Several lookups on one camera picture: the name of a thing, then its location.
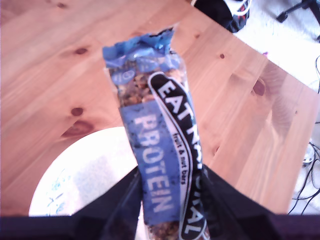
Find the black bag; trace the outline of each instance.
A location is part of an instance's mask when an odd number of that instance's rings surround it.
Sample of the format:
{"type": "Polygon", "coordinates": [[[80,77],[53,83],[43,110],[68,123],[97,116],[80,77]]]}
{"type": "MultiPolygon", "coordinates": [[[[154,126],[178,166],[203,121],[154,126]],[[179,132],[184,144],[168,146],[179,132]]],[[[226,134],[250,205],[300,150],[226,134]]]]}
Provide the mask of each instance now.
{"type": "MultiPolygon", "coordinates": [[[[248,2],[245,2],[239,10],[244,11],[247,6],[248,2]]],[[[250,11],[248,11],[246,15],[243,16],[232,16],[227,4],[223,0],[197,0],[194,7],[216,21],[225,29],[228,29],[231,33],[236,33],[241,30],[246,25],[247,19],[250,15],[250,11]]]]}

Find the snack bar wrapper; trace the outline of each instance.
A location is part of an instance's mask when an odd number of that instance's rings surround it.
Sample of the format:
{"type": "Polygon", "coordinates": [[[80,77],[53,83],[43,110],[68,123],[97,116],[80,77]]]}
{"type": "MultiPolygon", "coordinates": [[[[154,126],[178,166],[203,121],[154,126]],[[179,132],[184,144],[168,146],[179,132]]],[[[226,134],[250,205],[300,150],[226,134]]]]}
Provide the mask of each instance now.
{"type": "Polygon", "coordinates": [[[151,240],[208,240],[201,203],[202,150],[174,28],[103,48],[142,178],[151,240]]]}

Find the black object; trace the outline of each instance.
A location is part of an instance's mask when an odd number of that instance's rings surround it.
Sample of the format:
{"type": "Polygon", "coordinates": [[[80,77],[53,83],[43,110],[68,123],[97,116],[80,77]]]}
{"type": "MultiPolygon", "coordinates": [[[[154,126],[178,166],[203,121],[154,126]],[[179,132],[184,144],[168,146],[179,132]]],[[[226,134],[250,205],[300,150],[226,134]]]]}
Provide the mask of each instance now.
{"type": "MultiPolygon", "coordinates": [[[[2,217],[0,240],[133,240],[141,207],[136,167],[72,216],[2,217]]],[[[212,240],[319,240],[320,216],[275,215],[202,170],[204,215],[212,240]]]]}
{"type": "Polygon", "coordinates": [[[320,71],[318,69],[318,59],[320,58],[320,55],[315,59],[315,70],[316,70],[316,73],[317,73],[317,76],[319,78],[319,85],[318,85],[318,94],[320,94],[320,71]]]}
{"type": "MultiPolygon", "coordinates": [[[[241,11],[247,7],[247,2],[240,8],[241,11]]],[[[194,7],[199,9],[205,15],[216,21],[218,24],[236,33],[241,30],[247,23],[250,16],[250,10],[244,16],[232,16],[227,4],[223,0],[197,0],[194,7]]]]}
{"type": "MultiPolygon", "coordinates": [[[[280,15],[276,19],[278,20],[278,22],[283,23],[287,19],[289,13],[292,13],[293,11],[300,8],[303,8],[303,9],[310,8],[313,15],[315,16],[316,20],[320,25],[320,7],[319,7],[319,4],[317,3],[317,0],[302,0],[300,3],[280,13],[280,15]]],[[[317,37],[316,40],[320,43],[320,35],[317,37]]]]}

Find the white carpet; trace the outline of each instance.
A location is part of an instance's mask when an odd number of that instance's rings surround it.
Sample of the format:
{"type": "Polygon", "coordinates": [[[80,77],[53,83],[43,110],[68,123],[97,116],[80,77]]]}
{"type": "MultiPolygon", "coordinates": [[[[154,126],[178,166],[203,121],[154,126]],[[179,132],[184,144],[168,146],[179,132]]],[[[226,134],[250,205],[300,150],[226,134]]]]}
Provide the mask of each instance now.
{"type": "MultiPolygon", "coordinates": [[[[320,55],[320,43],[315,39],[320,35],[320,26],[310,9],[298,9],[290,13],[288,18],[279,23],[276,17],[284,10],[300,2],[300,0],[252,0],[250,17],[246,26],[234,35],[260,53],[268,52],[269,60],[305,85],[318,90],[319,78],[315,68],[315,60],[320,55]]],[[[320,124],[315,126],[312,134],[314,144],[320,146],[320,124]]],[[[301,189],[306,171],[301,169],[297,180],[295,194],[301,189]]],[[[320,164],[315,166],[315,180],[320,186],[320,164]]],[[[301,196],[312,195],[316,189],[310,179],[301,196]]],[[[292,213],[300,214],[306,201],[299,204],[292,213]]],[[[306,214],[320,214],[320,194],[315,197],[306,214]]]]}

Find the fruit and nut bar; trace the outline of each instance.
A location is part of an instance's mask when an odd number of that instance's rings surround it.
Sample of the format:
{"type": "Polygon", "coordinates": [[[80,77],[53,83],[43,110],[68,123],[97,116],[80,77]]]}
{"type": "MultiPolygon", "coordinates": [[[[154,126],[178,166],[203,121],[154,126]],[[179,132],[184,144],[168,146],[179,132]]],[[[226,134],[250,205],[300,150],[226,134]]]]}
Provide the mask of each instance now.
{"type": "Polygon", "coordinates": [[[202,150],[174,29],[103,48],[142,178],[150,240],[208,240],[201,203],[202,150]]]}

